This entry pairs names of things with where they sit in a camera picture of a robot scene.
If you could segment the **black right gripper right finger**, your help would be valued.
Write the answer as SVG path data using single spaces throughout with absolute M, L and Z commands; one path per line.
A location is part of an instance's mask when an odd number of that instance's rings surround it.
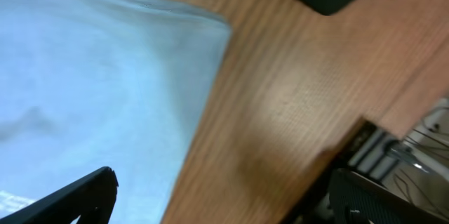
M 448 224 L 345 169 L 333 171 L 328 193 L 337 224 Z

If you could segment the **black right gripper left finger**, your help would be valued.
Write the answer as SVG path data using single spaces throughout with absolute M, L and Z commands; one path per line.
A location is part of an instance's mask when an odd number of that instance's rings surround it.
M 118 180 L 108 166 L 1 219 L 1 224 L 108 224 Z

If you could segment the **light blue printed t-shirt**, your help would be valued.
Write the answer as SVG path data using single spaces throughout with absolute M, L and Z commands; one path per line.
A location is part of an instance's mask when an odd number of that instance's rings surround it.
M 1 0 L 1 215 L 102 167 L 160 223 L 231 36 L 172 0 Z

